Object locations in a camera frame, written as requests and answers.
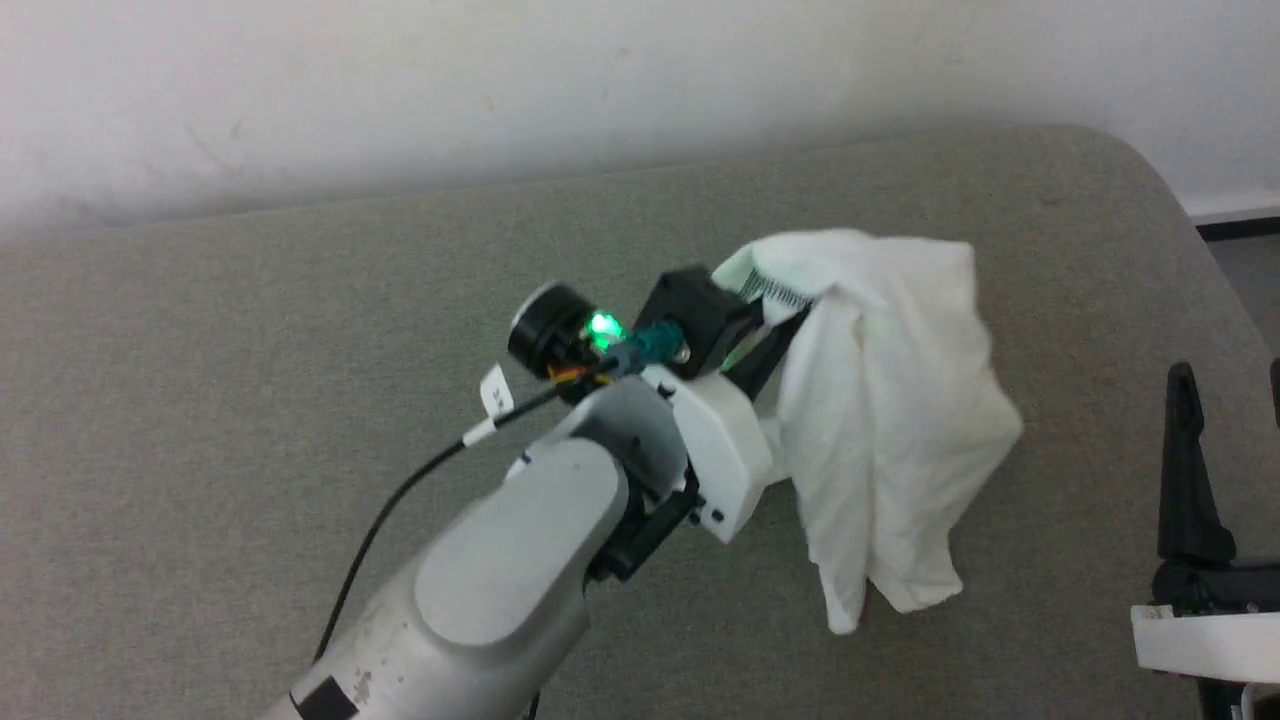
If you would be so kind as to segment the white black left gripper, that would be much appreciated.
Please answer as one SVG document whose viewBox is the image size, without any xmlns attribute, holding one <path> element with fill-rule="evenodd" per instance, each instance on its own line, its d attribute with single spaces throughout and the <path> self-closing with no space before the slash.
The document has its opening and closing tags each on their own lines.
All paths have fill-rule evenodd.
<svg viewBox="0 0 1280 720">
<path fill-rule="evenodd" d="M 705 266 L 687 266 L 662 274 L 640 311 L 639 334 L 681 334 L 675 352 L 648 364 L 643 378 L 672 410 L 698 477 L 699 521 L 726 544 L 749 521 L 773 468 L 753 401 L 812 306 L 797 311 L 796 297 L 769 293 L 744 300 L 719 287 Z M 730 357 L 745 340 L 751 347 Z"/>
</svg>

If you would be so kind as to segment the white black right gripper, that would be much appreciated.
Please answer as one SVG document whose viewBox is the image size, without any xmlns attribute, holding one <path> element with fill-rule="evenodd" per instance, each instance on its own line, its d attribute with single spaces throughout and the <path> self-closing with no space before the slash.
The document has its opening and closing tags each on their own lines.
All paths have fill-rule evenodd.
<svg viewBox="0 0 1280 720">
<path fill-rule="evenodd" d="M 1280 359 L 1268 369 L 1280 425 Z M 1152 601 L 1132 607 L 1140 667 L 1231 684 L 1279 680 L 1279 565 L 1236 557 L 1201 447 L 1204 413 L 1189 363 L 1169 368 Z"/>
</svg>

